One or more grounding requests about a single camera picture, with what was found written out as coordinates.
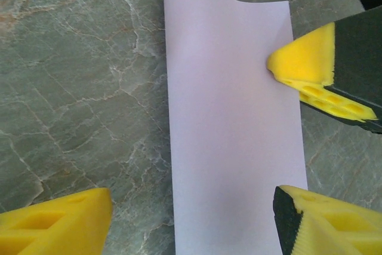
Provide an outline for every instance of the marble surface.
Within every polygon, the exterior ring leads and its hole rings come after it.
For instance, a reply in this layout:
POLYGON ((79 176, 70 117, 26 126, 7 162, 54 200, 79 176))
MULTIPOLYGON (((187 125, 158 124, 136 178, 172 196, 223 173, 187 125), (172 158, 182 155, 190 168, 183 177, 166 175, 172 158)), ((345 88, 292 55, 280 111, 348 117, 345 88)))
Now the marble surface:
MULTIPOLYGON (((295 36, 362 11, 289 1, 295 36)), ((0 212, 105 186, 104 254, 174 254, 163 0, 0 4, 0 212)), ((301 116, 310 190, 382 211, 382 136, 301 116)))

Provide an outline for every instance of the paper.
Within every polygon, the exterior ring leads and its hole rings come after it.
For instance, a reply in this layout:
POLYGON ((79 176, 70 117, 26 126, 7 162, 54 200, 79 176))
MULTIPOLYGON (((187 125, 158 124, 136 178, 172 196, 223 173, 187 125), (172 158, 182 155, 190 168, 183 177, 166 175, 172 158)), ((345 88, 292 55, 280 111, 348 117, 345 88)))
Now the paper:
POLYGON ((266 69, 288 3, 164 2, 176 253, 281 254, 275 187, 307 188, 298 92, 266 69))

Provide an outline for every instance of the white paper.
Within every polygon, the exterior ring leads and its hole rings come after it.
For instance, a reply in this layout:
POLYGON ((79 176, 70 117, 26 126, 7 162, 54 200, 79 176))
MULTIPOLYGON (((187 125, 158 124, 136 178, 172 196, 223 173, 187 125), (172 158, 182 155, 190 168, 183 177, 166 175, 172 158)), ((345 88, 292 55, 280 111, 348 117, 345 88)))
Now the white paper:
POLYGON ((298 92, 266 69, 288 3, 164 1, 176 253, 281 254, 275 187, 307 188, 298 92))

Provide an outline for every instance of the yellow plastic jaw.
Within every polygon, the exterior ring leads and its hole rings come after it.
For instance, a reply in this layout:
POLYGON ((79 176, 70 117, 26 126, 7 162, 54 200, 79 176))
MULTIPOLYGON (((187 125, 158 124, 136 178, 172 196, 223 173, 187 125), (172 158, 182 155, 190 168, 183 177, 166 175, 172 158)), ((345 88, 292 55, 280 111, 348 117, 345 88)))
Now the yellow plastic jaw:
POLYGON ((291 255, 381 254, 381 213, 292 186, 280 188, 303 213, 291 255))
POLYGON ((344 119, 377 119, 370 107, 324 89, 334 83, 334 54, 332 22, 276 50, 267 67, 276 80, 297 89, 302 102, 344 119))

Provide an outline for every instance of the green marble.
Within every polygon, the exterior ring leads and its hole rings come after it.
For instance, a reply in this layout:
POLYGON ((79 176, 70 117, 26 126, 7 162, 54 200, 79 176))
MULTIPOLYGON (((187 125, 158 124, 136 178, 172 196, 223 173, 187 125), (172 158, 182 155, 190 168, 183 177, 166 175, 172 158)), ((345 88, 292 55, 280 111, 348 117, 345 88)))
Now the green marble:
MULTIPOLYGON (((289 1, 295 36, 362 11, 289 1)), ((163 0, 0 3, 0 212, 105 186, 104 254, 174 254, 163 0)), ((382 137, 301 116, 309 188, 382 211, 382 137)))

